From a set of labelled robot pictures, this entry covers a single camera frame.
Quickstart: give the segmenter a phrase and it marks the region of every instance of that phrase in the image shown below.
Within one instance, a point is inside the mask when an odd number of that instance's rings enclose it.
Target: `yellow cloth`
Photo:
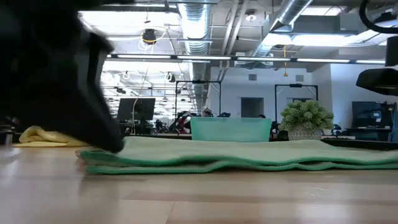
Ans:
[[[38,126],[26,129],[19,137],[21,144],[16,147],[82,147],[87,143],[61,134],[57,131],[44,131]]]

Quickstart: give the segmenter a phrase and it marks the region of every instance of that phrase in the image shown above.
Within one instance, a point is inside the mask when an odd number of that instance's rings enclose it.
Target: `teal plastic bin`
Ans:
[[[191,128],[196,141],[267,142],[271,120],[191,117]]]

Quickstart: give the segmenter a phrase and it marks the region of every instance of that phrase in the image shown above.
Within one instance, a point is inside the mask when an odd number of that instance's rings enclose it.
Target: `microfiber cloth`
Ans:
[[[64,135],[57,131],[45,131],[41,127],[31,126],[19,137],[20,144],[15,147],[83,147],[87,143]]]
[[[86,170],[95,174],[182,174],[230,167],[263,171],[398,169],[398,150],[334,147],[315,140],[239,143],[126,139],[124,150],[117,155],[82,150],[79,156],[86,162]]]

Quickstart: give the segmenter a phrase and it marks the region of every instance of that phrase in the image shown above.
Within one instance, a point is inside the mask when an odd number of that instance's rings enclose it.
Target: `green towel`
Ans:
[[[280,171],[290,169],[398,169],[398,150],[334,147],[321,141],[205,142],[127,138],[117,155],[83,150],[86,170],[95,174],[207,173],[225,167]]]

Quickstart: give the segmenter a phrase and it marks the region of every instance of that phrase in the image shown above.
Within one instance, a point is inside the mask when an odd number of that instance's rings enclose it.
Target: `green succulent plant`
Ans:
[[[313,100],[295,100],[289,103],[280,115],[283,116],[279,126],[281,130],[290,131],[297,126],[302,126],[308,131],[333,129],[333,114]]]

